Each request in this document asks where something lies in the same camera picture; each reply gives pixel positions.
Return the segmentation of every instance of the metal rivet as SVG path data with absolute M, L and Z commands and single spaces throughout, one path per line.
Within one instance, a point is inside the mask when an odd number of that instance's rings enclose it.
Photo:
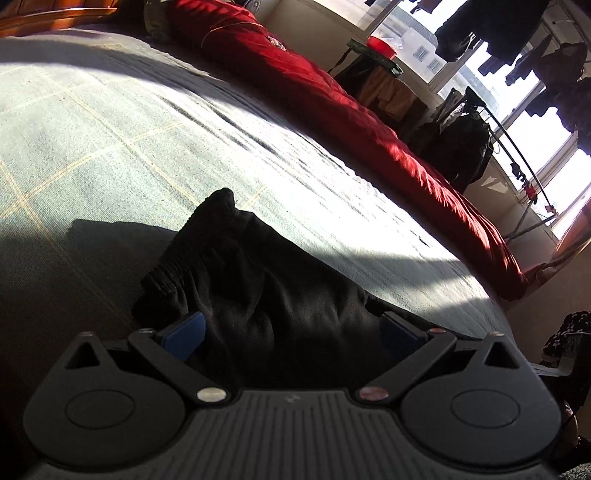
M 226 391 L 218 387 L 202 388 L 197 392 L 197 398 L 207 403 L 215 403 L 217 401 L 222 401 L 227 396 L 228 394 L 226 393 Z
M 365 401 L 382 401 L 388 396 L 388 390 L 382 387 L 363 387 L 359 390 L 359 398 Z

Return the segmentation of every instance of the ribbed plastic surface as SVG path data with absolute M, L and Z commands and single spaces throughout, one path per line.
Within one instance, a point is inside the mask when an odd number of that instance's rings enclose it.
M 545 480 L 542 467 L 503 475 L 467 473 L 415 449 L 391 415 L 358 407 L 343 392 L 246 391 L 233 405 L 199 411 L 181 439 L 143 465 L 93 480 L 300 480 L 476 478 Z M 43 465 L 35 480 L 91 475 Z

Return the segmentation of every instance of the blue gripper pad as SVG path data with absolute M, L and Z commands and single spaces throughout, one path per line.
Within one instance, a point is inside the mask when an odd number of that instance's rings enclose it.
M 386 312 L 379 320 L 382 344 L 401 362 L 428 341 L 428 335 L 411 325 L 401 316 Z
M 172 356 L 184 362 L 205 340 L 205 317 L 203 313 L 190 314 L 160 330 L 156 340 Z

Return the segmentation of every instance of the yellow cloth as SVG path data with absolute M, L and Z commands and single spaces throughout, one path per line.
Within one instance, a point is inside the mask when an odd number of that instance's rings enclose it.
M 363 106 L 378 100 L 378 108 L 396 121 L 401 121 L 417 99 L 414 92 L 402 81 L 382 67 L 376 67 L 365 80 L 357 101 Z

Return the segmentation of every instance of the wooden headboard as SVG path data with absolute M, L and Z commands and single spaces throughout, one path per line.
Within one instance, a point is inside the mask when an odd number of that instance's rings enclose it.
M 0 12 L 0 37 L 93 23 L 115 13 L 118 5 L 119 0 L 12 0 Z

